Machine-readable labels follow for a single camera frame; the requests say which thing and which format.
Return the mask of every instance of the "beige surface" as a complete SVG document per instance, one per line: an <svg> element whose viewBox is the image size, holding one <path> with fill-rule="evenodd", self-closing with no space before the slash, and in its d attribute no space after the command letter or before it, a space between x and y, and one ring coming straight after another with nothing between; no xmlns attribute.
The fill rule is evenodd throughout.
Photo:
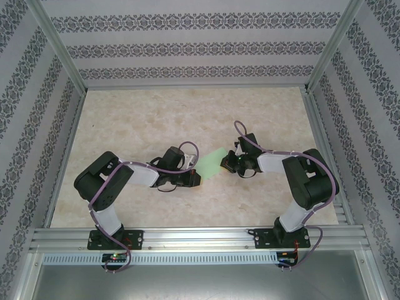
<svg viewBox="0 0 400 300"><path fill-rule="evenodd" d="M268 149L315 147L298 88L89 91L59 194L52 227L93 227L87 202L73 188L76 176L104 151L148 162L170 146L195 142L202 155L233 148L241 120ZM187 153L194 150L184 147ZM284 174L241 179L220 172L199 187L162 193L127 185L116 200L126 227L272 225L291 202ZM309 224L337 224L333 206Z"/></svg>

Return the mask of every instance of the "green object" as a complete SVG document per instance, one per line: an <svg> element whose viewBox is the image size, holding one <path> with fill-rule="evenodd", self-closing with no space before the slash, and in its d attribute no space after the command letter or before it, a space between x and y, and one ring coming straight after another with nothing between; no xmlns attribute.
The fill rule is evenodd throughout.
<svg viewBox="0 0 400 300"><path fill-rule="evenodd" d="M223 158L227 155L228 152L226 152L224 148L219 148L218 150L201 157L194 168L203 180L209 179L222 170L220 164Z"/></svg>

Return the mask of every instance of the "patterned wallpaper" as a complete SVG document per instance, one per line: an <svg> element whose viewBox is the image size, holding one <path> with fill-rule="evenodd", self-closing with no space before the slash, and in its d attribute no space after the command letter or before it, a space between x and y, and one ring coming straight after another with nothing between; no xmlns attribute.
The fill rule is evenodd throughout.
<svg viewBox="0 0 400 300"><path fill-rule="evenodd" d="M314 91L357 223L400 299L399 4L366 1Z"/></svg>
<svg viewBox="0 0 400 300"><path fill-rule="evenodd" d="M304 84L348 0L42 3L95 88Z"/></svg>
<svg viewBox="0 0 400 300"><path fill-rule="evenodd" d="M79 94L23 0L0 0L0 299L42 227Z"/></svg>

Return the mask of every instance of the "black mounting bracket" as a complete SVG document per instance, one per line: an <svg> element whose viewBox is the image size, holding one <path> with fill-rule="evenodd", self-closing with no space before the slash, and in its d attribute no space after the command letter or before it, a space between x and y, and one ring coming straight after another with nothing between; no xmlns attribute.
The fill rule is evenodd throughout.
<svg viewBox="0 0 400 300"><path fill-rule="evenodd" d="M122 237L119 239L121 243L130 250L141 250L143 245L143 230L123 230ZM92 230L89 234L87 242L88 250L123 250L123 248L108 239L98 230Z"/></svg>
<svg viewBox="0 0 400 300"><path fill-rule="evenodd" d="M298 248L310 248L310 238L306 228L302 227L294 232L286 233L286 237L279 242L272 228L250 229L248 234L254 236L254 245L256 249L284 249L295 248L297 241Z"/></svg>

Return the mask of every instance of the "gray floor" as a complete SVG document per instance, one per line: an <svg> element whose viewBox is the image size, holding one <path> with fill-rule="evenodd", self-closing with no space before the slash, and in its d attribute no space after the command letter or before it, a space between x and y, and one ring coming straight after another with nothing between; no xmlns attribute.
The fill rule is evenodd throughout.
<svg viewBox="0 0 400 300"><path fill-rule="evenodd" d="M274 265L136 266L119 274L101 267L43 266L35 300L367 299L352 251L316 252L301 268Z"/></svg>

